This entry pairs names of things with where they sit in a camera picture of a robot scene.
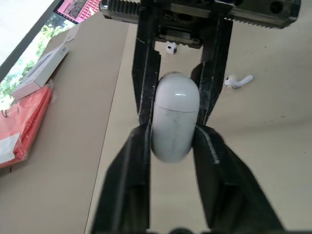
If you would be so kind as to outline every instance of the white plastic part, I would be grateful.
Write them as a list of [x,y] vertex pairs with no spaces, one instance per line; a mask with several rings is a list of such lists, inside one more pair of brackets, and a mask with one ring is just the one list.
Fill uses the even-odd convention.
[[152,150],[163,162],[181,161],[189,152],[199,110],[198,87],[181,73],[168,73],[156,90]]
[[237,81],[237,77],[234,74],[231,74],[231,75],[229,75],[229,77],[227,77],[225,79],[224,84],[226,86],[230,86],[230,87],[237,89],[237,88],[244,86],[245,84],[252,81],[253,79],[254,79],[254,76],[249,75],[249,76],[246,76],[245,78],[243,78],[242,80]]
[[177,53],[177,45],[174,42],[167,42],[164,47],[168,54],[175,55]]

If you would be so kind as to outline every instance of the earbud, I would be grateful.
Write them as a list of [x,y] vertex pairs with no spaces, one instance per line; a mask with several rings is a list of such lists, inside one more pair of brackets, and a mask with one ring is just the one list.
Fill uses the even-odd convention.
[[243,85],[247,84],[248,82],[254,79],[253,75],[246,76],[240,81],[237,81],[237,77],[234,74],[229,75],[224,81],[225,86],[230,86],[234,89],[240,88]]

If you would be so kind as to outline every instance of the black metal frame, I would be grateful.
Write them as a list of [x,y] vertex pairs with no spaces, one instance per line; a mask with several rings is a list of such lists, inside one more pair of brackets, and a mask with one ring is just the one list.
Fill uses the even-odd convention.
[[[163,15],[159,2],[142,0],[139,6],[132,75],[140,125],[106,173],[93,234],[145,233],[149,228],[151,124],[161,59],[154,46]],[[205,126],[222,89],[232,33],[233,23],[223,13],[203,19],[197,28],[203,54],[191,77],[200,92],[192,147],[206,221],[212,232],[285,232],[249,168],[215,130]]]

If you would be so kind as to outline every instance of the white earbud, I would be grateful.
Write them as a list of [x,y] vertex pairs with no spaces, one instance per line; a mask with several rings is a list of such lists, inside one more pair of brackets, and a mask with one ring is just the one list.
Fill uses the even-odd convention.
[[237,81],[237,77],[234,74],[229,75],[224,81],[225,86],[230,86],[234,89],[240,88],[243,85],[247,84],[248,82],[254,79],[253,75],[246,76],[240,81]]
[[168,54],[175,55],[177,53],[177,45],[174,42],[168,42],[165,44],[165,50]]

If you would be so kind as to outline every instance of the scratch on gripper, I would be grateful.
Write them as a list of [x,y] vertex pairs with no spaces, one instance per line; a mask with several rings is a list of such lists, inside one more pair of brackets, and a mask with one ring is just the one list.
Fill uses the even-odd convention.
[[137,38],[138,41],[142,42],[143,44],[146,44],[144,41],[140,40],[139,38]]

